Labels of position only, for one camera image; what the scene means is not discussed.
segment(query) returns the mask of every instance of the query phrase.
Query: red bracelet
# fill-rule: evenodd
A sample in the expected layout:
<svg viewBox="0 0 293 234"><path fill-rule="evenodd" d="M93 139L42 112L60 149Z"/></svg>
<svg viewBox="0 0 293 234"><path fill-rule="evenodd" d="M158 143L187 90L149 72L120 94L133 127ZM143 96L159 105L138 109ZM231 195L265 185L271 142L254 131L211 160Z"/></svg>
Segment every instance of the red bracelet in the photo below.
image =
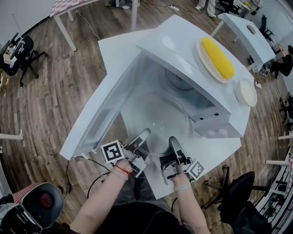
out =
<svg viewBox="0 0 293 234"><path fill-rule="evenodd" d="M115 165L116 167L118 167L120 170L124 171L127 175L131 175L132 172L129 172L127 170L122 169L121 167Z"/></svg>

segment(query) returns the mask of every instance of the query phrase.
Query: white shoe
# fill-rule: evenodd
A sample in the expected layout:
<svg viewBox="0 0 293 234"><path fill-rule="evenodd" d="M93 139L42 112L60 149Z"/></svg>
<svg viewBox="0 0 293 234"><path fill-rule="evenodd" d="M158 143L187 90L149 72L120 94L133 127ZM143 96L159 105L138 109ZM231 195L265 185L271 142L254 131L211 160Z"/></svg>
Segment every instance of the white shoe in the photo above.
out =
<svg viewBox="0 0 293 234"><path fill-rule="evenodd" d="M124 6L122 6L122 8L123 8L124 10L127 10L127 9L131 8L131 6L124 5Z"/></svg>

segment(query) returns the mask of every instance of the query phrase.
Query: yellow corn toy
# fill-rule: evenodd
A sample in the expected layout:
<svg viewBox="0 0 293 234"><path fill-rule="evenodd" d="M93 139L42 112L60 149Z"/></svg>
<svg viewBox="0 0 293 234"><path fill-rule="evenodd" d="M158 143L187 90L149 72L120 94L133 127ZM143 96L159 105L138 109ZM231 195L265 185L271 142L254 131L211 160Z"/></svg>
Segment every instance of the yellow corn toy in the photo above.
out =
<svg viewBox="0 0 293 234"><path fill-rule="evenodd" d="M231 79L235 75L235 68L219 46L208 37L202 39L201 43L222 76Z"/></svg>

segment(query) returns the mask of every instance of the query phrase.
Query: wood plank floor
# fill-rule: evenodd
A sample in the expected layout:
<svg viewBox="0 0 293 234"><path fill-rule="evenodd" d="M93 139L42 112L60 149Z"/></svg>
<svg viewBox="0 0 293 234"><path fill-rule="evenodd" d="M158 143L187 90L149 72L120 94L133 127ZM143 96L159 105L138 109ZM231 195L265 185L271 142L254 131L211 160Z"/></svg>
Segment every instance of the wood plank floor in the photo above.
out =
<svg viewBox="0 0 293 234"><path fill-rule="evenodd" d="M211 33L217 26L219 21L211 20L205 11L199 14L195 10L197 0L178 1L184 10L195 13L175 12L168 7L141 2L137 29L154 28L173 14L178 14L207 33ZM165 0L148 0L148 3L164 6L178 4ZM101 39L130 31L131 10L105 8L102 1L78 10L91 23ZM19 72L17 76L9 79L5 89L1 89L1 133L19 134L22 129L25 139L24 142L1 141L4 162L16 191L32 182L44 181L65 187L67 161L59 155L60 149L83 107L106 75L98 39L82 18L77 14L74 16L74 22L70 22L67 15L61 19L78 50L70 50L55 21L49 19L30 33L36 49L40 52L45 50L49 54L48 58L43 57L33 65L40 75L39 79L36 80L29 71L24 79L25 85L21 88ZM235 35L227 27L222 28L216 36L220 43L247 65L248 54L240 40L232 43L234 38ZM222 165L231 166L231 179L253 170L256 173L255 184L266 185L274 176L277 167L266 165L265 161L282 160L285 156L288 141L277 140L277 137L285 132L278 111L279 91L284 98L285 85L281 80L275 81L271 77L262 78L260 74L254 76L263 88L257 90L258 103L251 109L246 133L241 139L242 147L193 184L200 205L207 204L216 196L216 191L205 187L203 181L210 180L214 184L221 184L224 178ZM103 141L117 138L125 138L125 129L121 129L119 119L111 126ZM92 157L103 162L99 154ZM60 222L70 223L74 219L86 200L90 184L103 172L103 168L96 168L93 163L84 159L71 160L68 177L73 189L65 199ZM250 199L256 202L261 195L261 192L253 191ZM228 225L220 222L216 205L207 209L205 216L211 233L231 232Z"/></svg>

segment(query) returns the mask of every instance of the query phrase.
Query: hand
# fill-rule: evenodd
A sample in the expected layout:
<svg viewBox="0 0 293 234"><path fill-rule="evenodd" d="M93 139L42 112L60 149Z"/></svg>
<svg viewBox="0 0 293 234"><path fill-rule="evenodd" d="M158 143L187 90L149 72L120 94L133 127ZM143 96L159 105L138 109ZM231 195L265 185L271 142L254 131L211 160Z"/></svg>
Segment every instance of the hand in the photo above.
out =
<svg viewBox="0 0 293 234"><path fill-rule="evenodd" d="M120 167L120 168L128 171L128 172L132 172L132 168L130 166L130 163L127 160L121 159L121 160L119 160L119 161L116 162L116 165L118 167Z"/></svg>
<svg viewBox="0 0 293 234"><path fill-rule="evenodd" d="M174 183L174 186L178 186L178 185L187 184L189 182L189 179L186 173L180 173L171 181Z"/></svg>

